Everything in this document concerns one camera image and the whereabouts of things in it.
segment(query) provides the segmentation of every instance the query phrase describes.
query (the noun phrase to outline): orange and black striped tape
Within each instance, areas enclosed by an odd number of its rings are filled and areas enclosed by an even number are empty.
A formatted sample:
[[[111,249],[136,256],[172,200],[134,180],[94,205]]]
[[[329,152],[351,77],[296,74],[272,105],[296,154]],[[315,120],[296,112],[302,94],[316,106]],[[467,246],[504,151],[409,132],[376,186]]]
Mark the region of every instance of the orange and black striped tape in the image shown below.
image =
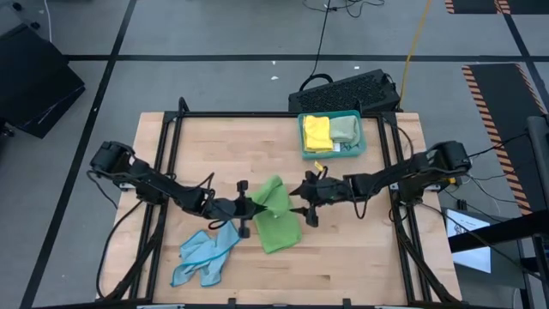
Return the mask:
[[[494,0],[494,3],[496,4],[496,9],[498,10],[498,13],[511,14],[511,7],[509,6],[507,0]]]
[[[452,2],[452,0],[444,0],[444,5],[446,5],[446,10],[448,11],[448,13],[454,14],[454,3]]]
[[[519,209],[521,210],[521,213],[523,215],[531,214],[532,211],[530,210],[530,204],[528,203],[526,194],[524,193],[521,183],[515,174],[515,169],[513,168],[511,161],[509,160],[507,151],[505,150],[505,147],[501,145],[501,137],[499,136],[498,129],[496,129],[496,125],[494,124],[492,116],[490,115],[488,106],[484,101],[484,97],[480,92],[479,84],[477,84],[473,72],[468,65],[464,65],[462,67],[462,71],[463,75],[465,76],[465,80],[467,81],[467,85],[469,86],[469,90],[471,90],[471,94],[473,95],[474,103],[479,109],[480,117],[482,118],[482,122],[484,123],[484,126],[486,128],[486,132],[490,137],[490,141],[494,146],[498,146],[498,149],[495,149],[496,156],[498,157],[499,164],[504,170],[505,178],[507,178],[507,183],[509,184],[511,191],[513,192],[513,196],[515,196],[516,203],[519,206]]]
[[[519,73],[521,73],[522,79],[524,80],[524,84],[526,85],[526,88],[528,88],[528,90],[530,91],[530,93],[532,95],[532,99],[534,99],[534,101],[535,101],[535,104],[538,106],[541,113],[546,115],[547,111],[546,111],[545,107],[543,107],[543,104],[541,104],[541,101],[540,101],[540,99],[538,99],[538,96],[535,94],[535,91],[532,88],[532,84],[530,83],[530,81],[526,77],[526,73],[524,73],[524,70],[522,70],[522,67],[521,67],[520,64],[515,64],[515,65],[518,68]]]

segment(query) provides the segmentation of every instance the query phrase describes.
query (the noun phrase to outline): plastic basket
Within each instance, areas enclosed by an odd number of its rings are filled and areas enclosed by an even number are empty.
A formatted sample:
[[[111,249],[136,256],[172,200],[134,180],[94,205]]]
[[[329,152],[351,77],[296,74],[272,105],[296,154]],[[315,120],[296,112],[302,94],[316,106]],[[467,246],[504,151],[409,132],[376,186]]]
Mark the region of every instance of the plastic basket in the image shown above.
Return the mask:
[[[359,121],[359,131],[360,131],[360,141],[353,148],[341,148],[341,151],[328,151],[323,153],[312,153],[305,151],[304,143],[304,132],[303,132],[303,119],[307,115],[312,115],[316,117],[328,117],[338,118],[342,116],[354,116]],[[362,120],[360,114],[357,111],[338,111],[338,112],[313,112],[313,113],[301,113],[298,115],[298,127],[299,127],[299,142],[301,147],[301,156],[304,160],[315,160],[315,159],[328,159],[328,158],[348,158],[359,156],[366,151],[366,140],[364,138],[364,131],[362,129]]]

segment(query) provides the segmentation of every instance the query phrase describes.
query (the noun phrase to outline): wooden tabletop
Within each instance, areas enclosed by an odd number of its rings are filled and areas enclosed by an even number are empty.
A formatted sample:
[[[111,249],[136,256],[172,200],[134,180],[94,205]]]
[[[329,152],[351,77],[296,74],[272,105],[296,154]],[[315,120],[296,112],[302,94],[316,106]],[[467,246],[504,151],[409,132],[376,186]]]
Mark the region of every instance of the wooden tabletop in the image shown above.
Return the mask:
[[[162,118],[163,113],[143,113],[137,128],[136,155],[151,166]],[[402,113],[397,118],[399,126],[411,137],[414,151],[425,150],[419,116]],[[356,158],[320,161],[329,167],[329,176],[339,178],[346,173],[374,173],[383,169],[377,122],[362,121],[367,141],[365,153]],[[386,131],[390,147],[393,142],[387,125]],[[401,140],[408,157],[407,139],[401,136]],[[394,148],[390,148],[391,161],[395,163]],[[233,199],[238,195],[239,180],[247,179],[249,191],[254,191],[270,176],[278,174],[291,191],[299,186],[307,170],[315,167],[313,162],[301,159],[296,118],[184,118],[175,166],[181,184],[196,185],[215,172],[212,187],[216,196]],[[426,192],[424,201],[439,208],[436,193]],[[136,202],[133,191],[123,192],[117,220]],[[305,206],[299,197],[293,197],[293,204]],[[351,203],[322,207],[318,210],[319,227],[309,227],[299,217],[301,242],[270,255],[263,252],[250,221],[251,237],[232,249],[220,284],[201,288],[196,274],[190,282],[172,288],[172,272],[181,263],[179,246],[196,231],[207,230],[208,221],[185,214],[170,201],[154,302],[226,304],[227,299],[236,298],[241,304],[337,305],[343,298],[350,298],[354,305],[405,305],[401,262],[395,230],[388,218],[389,207],[387,189],[368,202],[364,220],[357,219]],[[101,280],[104,293],[114,288],[136,257],[144,209],[140,207],[112,237]],[[440,282],[460,299],[442,217],[423,207],[416,207],[415,211],[425,261]],[[417,269],[411,259],[410,267],[415,297],[420,300]],[[140,295],[144,295],[148,269],[147,264],[143,268]]]

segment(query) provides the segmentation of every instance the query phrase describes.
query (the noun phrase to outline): light blue cloth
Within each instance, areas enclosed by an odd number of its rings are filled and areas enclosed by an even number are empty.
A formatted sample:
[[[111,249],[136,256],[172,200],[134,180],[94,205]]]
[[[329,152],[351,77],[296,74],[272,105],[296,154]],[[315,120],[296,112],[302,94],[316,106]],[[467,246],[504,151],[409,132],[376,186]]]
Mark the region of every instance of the light blue cloth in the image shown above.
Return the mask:
[[[220,228],[213,239],[203,230],[196,232],[179,248],[183,263],[173,271],[172,287],[188,282],[197,270],[200,270],[201,286],[211,287],[219,283],[229,251],[239,241],[237,229],[231,221]]]

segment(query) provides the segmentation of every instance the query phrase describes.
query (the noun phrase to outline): small yellow object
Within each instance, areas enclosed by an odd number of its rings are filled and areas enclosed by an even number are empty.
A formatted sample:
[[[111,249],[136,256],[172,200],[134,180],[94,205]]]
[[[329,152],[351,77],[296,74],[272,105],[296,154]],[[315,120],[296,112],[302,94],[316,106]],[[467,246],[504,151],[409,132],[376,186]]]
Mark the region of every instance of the small yellow object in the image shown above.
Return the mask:
[[[318,172],[321,172],[324,170],[323,165],[318,163],[318,161],[315,161],[315,167],[318,169]]]
[[[305,151],[327,152],[334,150],[334,143],[329,138],[329,118],[305,116],[303,121]]]

